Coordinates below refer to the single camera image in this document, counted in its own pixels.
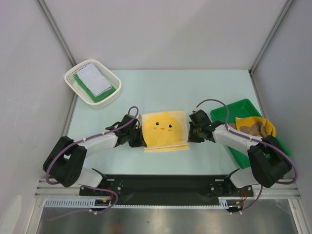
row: folded cloth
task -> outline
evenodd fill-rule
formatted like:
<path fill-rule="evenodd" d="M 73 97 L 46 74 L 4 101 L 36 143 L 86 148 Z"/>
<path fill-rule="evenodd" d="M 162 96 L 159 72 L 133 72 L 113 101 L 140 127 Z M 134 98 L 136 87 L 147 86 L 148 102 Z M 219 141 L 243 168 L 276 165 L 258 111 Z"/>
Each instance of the folded cloth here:
<path fill-rule="evenodd" d="M 89 95 L 89 97 L 95 102 L 99 102 L 104 100 L 105 98 L 107 98 L 110 94 L 112 94 L 113 92 L 116 91 L 116 88 L 114 86 L 112 86 L 112 88 L 104 93 L 102 93 L 99 96 L 94 96 L 92 94 L 92 92 L 87 88 L 87 86 L 85 86 L 85 84 L 79 79 L 79 77 L 77 76 L 77 74 L 74 75 L 75 81 L 78 83 L 78 85 L 87 93 L 87 95 Z"/>
<path fill-rule="evenodd" d="M 77 76 L 96 97 L 112 88 L 110 82 L 93 63 L 78 71 Z"/>
<path fill-rule="evenodd" d="M 167 152 L 189 149 L 184 111 L 142 115 L 145 152 Z"/>
<path fill-rule="evenodd" d="M 262 117 L 236 117 L 235 123 L 231 123 L 230 126 L 253 136 L 266 137 L 271 135 L 276 137 L 276 130 L 273 124 L 268 119 Z"/>

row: white wall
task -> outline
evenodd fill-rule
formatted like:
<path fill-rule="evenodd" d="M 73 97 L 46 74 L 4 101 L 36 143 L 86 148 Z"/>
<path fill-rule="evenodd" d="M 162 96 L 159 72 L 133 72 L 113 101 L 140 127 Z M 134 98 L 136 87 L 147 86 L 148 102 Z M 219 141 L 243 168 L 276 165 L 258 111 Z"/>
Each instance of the white wall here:
<path fill-rule="evenodd" d="M 70 64 L 34 0 L 1 0 L 0 22 L 0 217 L 22 195 L 21 234 L 67 115 Z"/>
<path fill-rule="evenodd" d="M 254 75 L 266 115 L 299 168 L 298 187 L 312 217 L 312 1 L 294 3 Z"/>
<path fill-rule="evenodd" d="M 250 69 L 286 0 L 46 0 L 77 62 Z"/>

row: red wire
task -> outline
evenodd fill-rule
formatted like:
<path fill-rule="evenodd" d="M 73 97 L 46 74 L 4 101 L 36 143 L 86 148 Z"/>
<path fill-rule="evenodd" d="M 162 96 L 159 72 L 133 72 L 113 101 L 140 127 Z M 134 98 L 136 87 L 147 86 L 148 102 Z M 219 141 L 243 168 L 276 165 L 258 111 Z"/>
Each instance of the red wire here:
<path fill-rule="evenodd" d="M 240 194 L 242 195 L 242 198 L 243 198 L 243 196 L 245 196 L 245 199 L 243 199 L 242 201 L 246 201 L 247 200 L 247 194 L 245 193 L 245 191 L 241 190 Z"/>
<path fill-rule="evenodd" d="M 112 191 L 112 188 L 111 188 L 111 187 L 109 187 L 108 189 Z M 113 199 L 113 197 L 114 197 L 114 194 L 111 193 L 111 200 Z"/>

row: yellow cloth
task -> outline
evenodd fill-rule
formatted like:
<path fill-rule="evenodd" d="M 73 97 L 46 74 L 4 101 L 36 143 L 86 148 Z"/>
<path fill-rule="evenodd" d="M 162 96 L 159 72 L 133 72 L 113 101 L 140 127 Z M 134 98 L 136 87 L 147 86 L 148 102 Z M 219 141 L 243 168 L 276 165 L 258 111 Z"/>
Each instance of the yellow cloth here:
<path fill-rule="evenodd" d="M 142 115 L 145 152 L 167 152 L 189 149 L 184 111 Z"/>
<path fill-rule="evenodd" d="M 262 117 L 247 117 L 247 118 L 237 118 L 235 119 L 236 129 L 253 135 L 266 137 L 266 135 L 271 135 L 276 137 L 276 130 L 273 124 Z"/>

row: black base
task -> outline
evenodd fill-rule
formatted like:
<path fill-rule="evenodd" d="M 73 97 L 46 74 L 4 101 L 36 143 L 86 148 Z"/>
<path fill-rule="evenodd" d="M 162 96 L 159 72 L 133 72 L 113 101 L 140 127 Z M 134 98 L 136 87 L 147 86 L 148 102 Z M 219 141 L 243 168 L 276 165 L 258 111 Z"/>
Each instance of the black base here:
<path fill-rule="evenodd" d="M 118 205 L 205 206 L 219 205 L 218 197 L 241 197 L 226 175 L 106 175 L 105 188 L 119 196 Z M 252 187 L 243 188 L 247 197 Z M 110 196 L 110 193 L 81 189 L 80 196 Z"/>

